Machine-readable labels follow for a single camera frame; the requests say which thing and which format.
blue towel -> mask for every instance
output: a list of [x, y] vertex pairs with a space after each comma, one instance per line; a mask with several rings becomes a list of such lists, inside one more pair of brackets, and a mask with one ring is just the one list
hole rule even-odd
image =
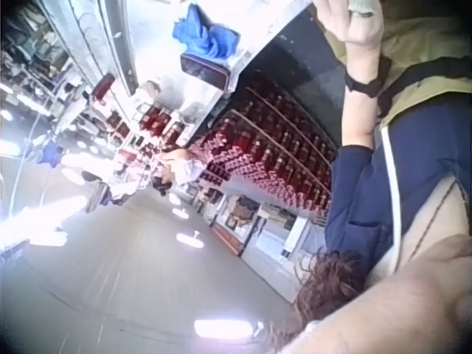
[[226, 60], [236, 52], [239, 35], [230, 29], [213, 24], [202, 24], [198, 7], [190, 4], [187, 18], [174, 25], [172, 36], [187, 45], [186, 53], [206, 60]]

fluorescent light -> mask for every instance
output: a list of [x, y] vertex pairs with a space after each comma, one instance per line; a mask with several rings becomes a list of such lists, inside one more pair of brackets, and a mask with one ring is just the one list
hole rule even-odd
[[103, 146], [103, 147], [106, 146], [106, 140], [104, 140], [104, 138], [96, 138], [94, 141], [95, 141], [95, 144], [99, 146]]
[[8, 122], [11, 122], [13, 120], [12, 114], [4, 109], [1, 110], [1, 116]]
[[67, 232], [52, 231], [40, 235], [34, 235], [29, 239], [29, 244], [35, 246], [62, 247], [67, 242]]
[[12, 218], [0, 223], [0, 249], [24, 240], [36, 244], [61, 246], [65, 234], [53, 234], [62, 222], [77, 214], [87, 204], [87, 198], [79, 195], [37, 208], [24, 208]]
[[13, 94], [13, 90], [10, 87], [4, 85], [3, 83], [0, 83], [0, 89], [7, 92], [8, 94]]
[[181, 204], [180, 199], [174, 193], [169, 193], [169, 202], [174, 204], [174, 205], [180, 205]]
[[193, 247], [194, 249], [202, 249], [204, 247], [204, 243], [198, 238], [190, 237], [185, 234], [177, 234], [176, 238], [178, 242]]
[[70, 168], [63, 168], [62, 174], [65, 175], [68, 180], [74, 182], [75, 184], [78, 184], [79, 186], [83, 186], [86, 183], [81, 175], [71, 170]]
[[21, 149], [17, 144], [0, 140], [0, 155], [19, 156], [20, 154]]
[[42, 105], [36, 103], [35, 101], [31, 100], [29, 97], [24, 96], [23, 94], [19, 94], [17, 98], [22, 101], [22, 103], [30, 107], [32, 110], [37, 111], [38, 113], [43, 114], [45, 116], [51, 115], [51, 112], [45, 109]]
[[200, 337], [208, 339], [248, 339], [254, 334], [249, 322], [232, 319], [199, 319], [194, 327]]
[[188, 219], [189, 218], [189, 215], [185, 212], [184, 209], [180, 210], [180, 209], [172, 209], [172, 212], [177, 215], [178, 217], [182, 218], [182, 219]]

white strap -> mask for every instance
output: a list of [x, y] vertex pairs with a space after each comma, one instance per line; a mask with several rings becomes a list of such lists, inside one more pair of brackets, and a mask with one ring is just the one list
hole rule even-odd
[[389, 176], [390, 198], [392, 199], [393, 218], [393, 255], [389, 264], [389, 275], [397, 271], [401, 253], [401, 205], [400, 190], [398, 188], [397, 171], [393, 159], [392, 144], [389, 137], [389, 126], [381, 129], [383, 151], [385, 152], [386, 171]]

brown hair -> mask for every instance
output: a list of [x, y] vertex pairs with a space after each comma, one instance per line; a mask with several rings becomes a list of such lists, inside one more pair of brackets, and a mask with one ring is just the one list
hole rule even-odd
[[299, 293], [292, 304], [294, 318], [289, 326], [282, 329], [271, 327], [270, 347], [282, 349], [298, 336], [312, 321], [321, 321], [342, 306], [351, 302], [364, 290], [365, 276], [358, 267], [359, 256], [337, 251], [318, 251], [310, 260], [308, 273]]

blue cloth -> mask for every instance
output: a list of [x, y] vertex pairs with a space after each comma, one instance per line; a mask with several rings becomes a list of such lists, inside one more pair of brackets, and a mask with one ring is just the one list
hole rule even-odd
[[[437, 184], [454, 174], [471, 199], [472, 106], [444, 94], [412, 108], [389, 129], [401, 199], [402, 235]], [[329, 251], [355, 251], [365, 275], [392, 247], [392, 208], [384, 149], [344, 146], [332, 170]]]
[[206, 60], [226, 60], [236, 53], [239, 35], [225, 27], [202, 24], [198, 7], [190, 4], [187, 17], [175, 23], [172, 36], [187, 45], [187, 53]]
[[44, 146], [41, 158], [38, 160], [39, 164], [49, 164], [52, 168], [56, 168], [62, 159], [63, 148], [60, 147], [54, 140]]

